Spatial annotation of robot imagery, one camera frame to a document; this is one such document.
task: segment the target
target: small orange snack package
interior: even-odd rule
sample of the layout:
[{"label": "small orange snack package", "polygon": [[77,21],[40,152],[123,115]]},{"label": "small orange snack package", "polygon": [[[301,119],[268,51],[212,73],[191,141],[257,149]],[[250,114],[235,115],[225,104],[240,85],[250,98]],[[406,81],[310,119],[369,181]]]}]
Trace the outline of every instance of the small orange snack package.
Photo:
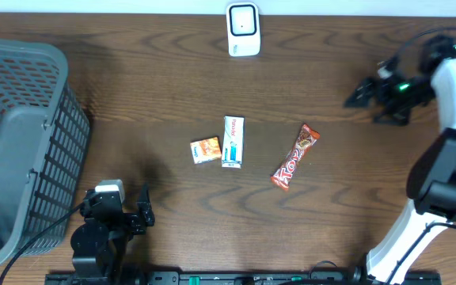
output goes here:
[{"label": "small orange snack package", "polygon": [[191,142],[191,152],[195,164],[210,162],[221,158],[221,150],[219,149],[217,137]]},{"label": "small orange snack package", "polygon": [[288,191],[290,187],[290,180],[293,173],[297,169],[298,162],[303,158],[304,154],[311,148],[311,146],[320,138],[320,134],[310,129],[305,123],[298,134],[297,140],[294,143],[293,149],[284,159],[283,164],[275,171],[274,175],[270,177],[271,181],[277,186],[281,187],[284,191]]}]

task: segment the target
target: white device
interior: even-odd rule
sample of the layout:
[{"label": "white device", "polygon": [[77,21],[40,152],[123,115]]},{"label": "white device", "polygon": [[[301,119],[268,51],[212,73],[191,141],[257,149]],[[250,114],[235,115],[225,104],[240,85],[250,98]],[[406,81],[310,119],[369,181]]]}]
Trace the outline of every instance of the white device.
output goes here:
[{"label": "white device", "polygon": [[[444,59],[431,77],[439,106],[440,131],[446,127],[456,129],[456,59]],[[400,217],[393,224],[381,243],[373,248],[366,259],[367,275],[377,281],[388,282],[398,261],[412,247],[425,227],[433,222],[447,222],[447,219],[431,213],[416,213],[414,201],[409,199]],[[402,284],[414,260],[427,245],[446,229],[435,226],[425,235],[411,254],[405,259],[391,280],[392,284]]]},{"label": "white device", "polygon": [[250,56],[260,52],[260,19],[258,7],[251,2],[226,7],[228,52],[231,56]]}]

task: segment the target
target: topz wrapper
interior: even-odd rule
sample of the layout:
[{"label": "topz wrapper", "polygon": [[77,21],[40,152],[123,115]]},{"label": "topz wrapper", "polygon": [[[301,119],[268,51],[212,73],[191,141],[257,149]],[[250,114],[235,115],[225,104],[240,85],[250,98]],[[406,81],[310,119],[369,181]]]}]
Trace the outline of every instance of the topz wrapper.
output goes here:
[{"label": "topz wrapper", "polygon": [[320,134],[310,129],[305,123],[300,130],[297,141],[294,143],[293,149],[286,156],[283,164],[270,177],[272,182],[281,187],[284,191],[288,191],[290,180],[293,173],[297,169],[298,162],[303,158],[304,154],[311,146],[320,138]]}]

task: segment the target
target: red candy bar wrapper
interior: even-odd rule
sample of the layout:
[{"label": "red candy bar wrapper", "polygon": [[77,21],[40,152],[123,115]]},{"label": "red candy bar wrapper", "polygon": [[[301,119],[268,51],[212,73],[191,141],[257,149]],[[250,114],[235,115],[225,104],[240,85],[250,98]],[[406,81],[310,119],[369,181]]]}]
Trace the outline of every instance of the red candy bar wrapper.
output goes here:
[{"label": "red candy bar wrapper", "polygon": [[283,164],[270,177],[272,182],[281,187],[284,191],[288,191],[290,180],[293,173],[297,169],[298,162],[304,157],[311,146],[320,138],[320,134],[310,129],[305,123],[300,130],[297,141],[294,143],[293,149],[286,156]]}]

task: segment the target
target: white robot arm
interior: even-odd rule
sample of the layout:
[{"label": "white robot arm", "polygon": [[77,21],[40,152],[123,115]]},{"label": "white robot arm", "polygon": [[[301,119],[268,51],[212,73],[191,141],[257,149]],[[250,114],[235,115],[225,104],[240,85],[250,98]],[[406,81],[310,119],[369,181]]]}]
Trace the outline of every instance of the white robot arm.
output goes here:
[{"label": "white robot arm", "polygon": [[[430,84],[438,101],[440,131],[445,134],[448,130],[448,134],[453,134],[452,131],[456,130],[456,58],[442,59],[431,74]],[[445,226],[427,227],[432,223],[456,222],[456,206],[445,205],[448,202],[456,204],[456,179],[453,178],[456,169],[452,169],[456,168],[456,146],[451,146],[456,143],[456,135],[450,138],[450,141],[443,138],[440,145],[438,141],[441,138],[438,139],[431,147],[435,150],[431,152],[429,149],[420,159],[422,163],[413,168],[419,174],[409,177],[408,202],[404,210],[382,242],[367,254],[366,268],[370,279],[382,283],[403,283],[414,260],[446,229]],[[427,164],[431,163],[434,165],[427,168]],[[416,179],[424,174],[427,178]],[[425,230],[429,230],[428,233],[419,239]]]}]

